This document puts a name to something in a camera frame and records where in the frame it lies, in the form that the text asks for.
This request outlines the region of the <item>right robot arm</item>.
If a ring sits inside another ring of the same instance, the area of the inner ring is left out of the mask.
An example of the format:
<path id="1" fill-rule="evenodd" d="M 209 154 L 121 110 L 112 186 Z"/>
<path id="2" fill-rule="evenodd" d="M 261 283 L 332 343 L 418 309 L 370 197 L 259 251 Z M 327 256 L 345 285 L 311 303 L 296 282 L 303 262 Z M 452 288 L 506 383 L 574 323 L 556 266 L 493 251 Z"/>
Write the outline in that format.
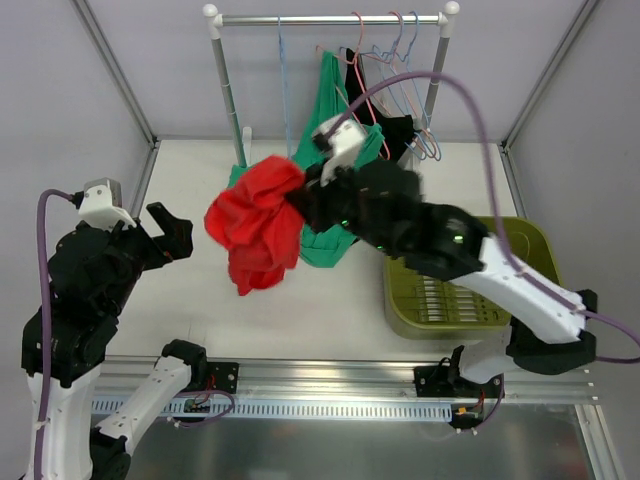
<path id="1" fill-rule="evenodd" d="M 471 290 L 511 316 L 496 337 L 457 347 L 437 374 L 466 397 L 517 368 L 559 375 L 596 359 L 580 294 L 553 283 L 512 256 L 508 243 L 465 210 L 425 202 L 413 171 L 376 160 L 339 167 L 330 180 L 319 166 L 286 200 L 315 232 L 339 225 L 418 274 Z"/>

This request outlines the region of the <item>light blue wire hanger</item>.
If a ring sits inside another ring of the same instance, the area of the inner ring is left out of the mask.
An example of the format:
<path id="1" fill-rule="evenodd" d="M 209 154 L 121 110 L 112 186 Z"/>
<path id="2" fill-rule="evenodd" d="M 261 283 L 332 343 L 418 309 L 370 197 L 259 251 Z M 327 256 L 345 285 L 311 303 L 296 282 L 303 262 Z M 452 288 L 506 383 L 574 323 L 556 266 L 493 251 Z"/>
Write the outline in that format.
<path id="1" fill-rule="evenodd" d="M 288 76 L 287 76 L 287 62 L 286 62 L 286 46 L 282 31 L 282 17 L 277 17 L 277 33 L 278 33 L 278 54 L 281 70 L 281 93 L 283 104 L 283 121 L 285 129 L 285 141 L 286 141 L 286 153 L 287 157 L 291 157 L 293 153 L 291 124 L 290 124 L 290 109 L 289 109 L 289 95 L 288 95 Z"/>

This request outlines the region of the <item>red tank top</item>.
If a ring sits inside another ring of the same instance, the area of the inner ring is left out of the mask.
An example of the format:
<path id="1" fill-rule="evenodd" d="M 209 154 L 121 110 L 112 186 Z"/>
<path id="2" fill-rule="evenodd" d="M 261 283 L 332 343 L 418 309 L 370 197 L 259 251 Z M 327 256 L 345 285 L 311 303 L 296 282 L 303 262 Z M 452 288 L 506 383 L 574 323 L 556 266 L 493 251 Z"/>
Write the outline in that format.
<path id="1" fill-rule="evenodd" d="M 245 296 L 280 283 L 297 266 L 304 220 L 286 200 L 304 172 L 271 155 L 246 169 L 209 206 L 204 229 L 228 254 L 228 274 Z"/>

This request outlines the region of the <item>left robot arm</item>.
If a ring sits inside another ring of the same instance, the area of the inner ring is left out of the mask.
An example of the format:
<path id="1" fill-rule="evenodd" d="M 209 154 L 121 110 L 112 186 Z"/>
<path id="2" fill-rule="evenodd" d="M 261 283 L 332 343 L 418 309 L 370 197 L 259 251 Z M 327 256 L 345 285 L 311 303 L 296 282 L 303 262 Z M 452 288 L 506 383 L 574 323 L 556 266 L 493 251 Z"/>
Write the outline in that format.
<path id="1" fill-rule="evenodd" d="M 22 337 L 21 366 L 33 402 L 27 479 L 123 479 L 146 431 L 178 393 L 207 382 L 203 347 L 164 346 L 151 374 L 113 417 L 91 424 L 92 400 L 119 316 L 145 271 L 186 259 L 193 224 L 160 202 L 147 207 L 160 227 L 135 220 L 106 229 L 81 221 L 45 258 L 44 295 Z"/>

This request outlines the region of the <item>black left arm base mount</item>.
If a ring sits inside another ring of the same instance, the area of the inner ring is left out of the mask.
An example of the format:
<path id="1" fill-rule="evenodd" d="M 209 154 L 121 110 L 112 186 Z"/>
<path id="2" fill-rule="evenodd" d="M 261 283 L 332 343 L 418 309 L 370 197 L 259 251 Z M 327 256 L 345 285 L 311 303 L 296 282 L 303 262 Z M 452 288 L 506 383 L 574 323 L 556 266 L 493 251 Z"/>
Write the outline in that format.
<path id="1" fill-rule="evenodd" d="M 204 390 L 220 390 L 235 394 L 239 380 L 240 364 L 237 362 L 208 362 L 203 380 L 198 387 Z"/>

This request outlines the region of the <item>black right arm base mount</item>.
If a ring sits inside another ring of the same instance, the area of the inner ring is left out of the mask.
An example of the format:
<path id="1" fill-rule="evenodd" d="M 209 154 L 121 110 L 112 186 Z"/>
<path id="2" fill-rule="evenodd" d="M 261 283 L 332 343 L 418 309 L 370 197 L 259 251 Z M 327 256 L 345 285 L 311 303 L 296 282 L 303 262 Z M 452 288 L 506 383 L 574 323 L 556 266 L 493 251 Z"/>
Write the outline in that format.
<path id="1" fill-rule="evenodd" d="M 495 398 L 504 385 L 504 375 L 492 376 L 485 383 L 476 383 L 460 375 L 459 363 L 464 346 L 454 349 L 436 365 L 421 365 L 413 369 L 416 395 L 419 398 Z"/>

